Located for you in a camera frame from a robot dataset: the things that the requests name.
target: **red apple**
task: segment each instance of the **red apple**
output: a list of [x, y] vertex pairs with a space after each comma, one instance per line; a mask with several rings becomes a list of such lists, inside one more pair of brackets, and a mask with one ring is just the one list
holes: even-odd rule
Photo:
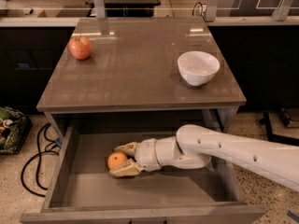
[[82, 35], [72, 37], [68, 43], [68, 47], [72, 55], [79, 60], [89, 58], [93, 52], [93, 45], [90, 39]]

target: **black cable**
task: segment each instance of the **black cable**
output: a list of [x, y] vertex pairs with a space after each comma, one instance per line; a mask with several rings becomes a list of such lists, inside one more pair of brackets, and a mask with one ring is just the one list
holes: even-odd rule
[[192, 10], [192, 15], [194, 16], [194, 11], [196, 10], [196, 6], [199, 6], [200, 7], [200, 14], [199, 16], [203, 16], [203, 12], [204, 12], [204, 6], [201, 2], [197, 2], [194, 7], [193, 7], [193, 10]]
[[[23, 185], [23, 187], [28, 190], [30, 193], [36, 195], [36, 196], [39, 196], [39, 197], [45, 197], [46, 195], [44, 194], [40, 194], [38, 192], [35, 192], [31, 189], [28, 188], [28, 186], [25, 184], [24, 182], [24, 173], [25, 173], [25, 170], [27, 168], [27, 166], [36, 158], [39, 158], [38, 159], [38, 164], [37, 164], [37, 167], [36, 167], [36, 183], [37, 185], [43, 189], [43, 190], [47, 190], [47, 188], [43, 187], [40, 182], [39, 182], [39, 173], [40, 173], [40, 166], [41, 166], [41, 161], [42, 161], [42, 156], [45, 155], [45, 154], [55, 154], [55, 155], [59, 155], [58, 152], [56, 151], [53, 151], [56, 147], [59, 147], [57, 146], [57, 144], [55, 143], [54, 140], [51, 140], [47, 137], [46, 135], [46, 132], [48, 130], [48, 128], [50, 127], [50, 124], [47, 123], [45, 124], [39, 131], [38, 131], [38, 134], [37, 134], [37, 138], [36, 138], [36, 144], [37, 144], [37, 149], [38, 149], [38, 153], [35, 154], [28, 162], [25, 163], [25, 165], [23, 166], [22, 170], [21, 170], [21, 183]], [[41, 148], [40, 148], [40, 143], [39, 143], [39, 138], [40, 138], [40, 135], [44, 134], [44, 138], [49, 141], [50, 143], [46, 145], [45, 147], [45, 150], [44, 151], [41, 151]]]

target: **power cord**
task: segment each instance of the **power cord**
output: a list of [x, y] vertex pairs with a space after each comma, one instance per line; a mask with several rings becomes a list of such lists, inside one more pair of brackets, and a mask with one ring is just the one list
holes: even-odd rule
[[192, 10], [193, 16], [203, 16], [204, 15], [204, 6], [201, 2], [197, 2]]
[[[40, 166], [41, 166], [41, 162], [42, 162], [42, 156], [45, 154], [54, 154], [54, 155], [59, 155], [59, 152], [54, 151], [55, 148], [60, 147], [57, 145], [56, 140], [51, 140], [47, 137], [47, 130], [50, 127], [50, 124], [47, 123], [45, 124], [39, 131], [37, 134], [37, 138], [36, 138], [36, 144], [37, 144], [37, 149], [38, 149], [38, 153], [35, 154], [28, 162], [25, 163], [25, 165], [23, 166], [22, 170], [21, 170], [21, 183], [23, 185], [23, 187], [28, 190], [30, 193], [39, 196], [39, 197], [46, 197], [46, 195], [35, 192], [31, 189], [28, 188], [28, 186], [25, 184], [24, 182], [24, 174], [25, 174], [25, 170], [28, 167], [28, 165], [36, 158], [38, 158], [38, 163], [37, 163], [37, 167], [36, 167], [36, 183], [37, 185], [43, 189], [43, 190], [47, 190], [47, 188], [43, 187], [40, 182], [39, 182], [39, 173], [40, 173]], [[43, 133], [44, 138], [49, 142], [46, 146], [44, 151], [41, 151], [40, 148], [40, 143], [39, 143], [39, 139], [40, 139], [40, 135]]]

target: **speckled floor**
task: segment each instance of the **speckled floor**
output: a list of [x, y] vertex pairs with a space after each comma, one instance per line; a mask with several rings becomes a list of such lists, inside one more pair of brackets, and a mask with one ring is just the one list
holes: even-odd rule
[[[238, 113], [230, 128], [229, 133], [266, 139], [265, 128], [260, 124], [262, 113]], [[279, 134], [287, 134], [299, 138], [298, 129], [286, 129], [276, 113], [270, 114], [273, 130]], [[37, 153], [36, 137], [39, 129], [47, 123], [44, 116], [30, 116], [33, 128], [29, 133], [18, 155], [0, 156], [0, 223], [18, 224], [21, 213], [38, 213], [44, 202], [44, 198], [37, 197], [21, 185], [21, 169], [23, 165]], [[50, 128], [50, 138], [55, 138], [55, 132]], [[41, 137], [41, 147], [48, 144]], [[44, 156], [40, 181], [47, 186], [50, 183], [57, 156]], [[33, 162], [25, 173], [25, 183], [34, 191], [46, 193], [40, 190], [35, 182], [36, 161]], [[243, 168], [235, 166], [237, 178], [248, 204], [261, 205], [266, 209], [263, 217], [254, 223], [298, 223], [287, 214], [289, 211], [299, 217], [299, 192], [284, 188], [268, 179], [258, 176]]]

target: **drawer front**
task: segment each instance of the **drawer front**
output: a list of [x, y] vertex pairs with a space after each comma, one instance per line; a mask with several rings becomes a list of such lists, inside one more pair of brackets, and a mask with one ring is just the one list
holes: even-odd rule
[[236, 205], [201, 208], [77, 211], [25, 214], [24, 224], [248, 224], [263, 214], [258, 206]]

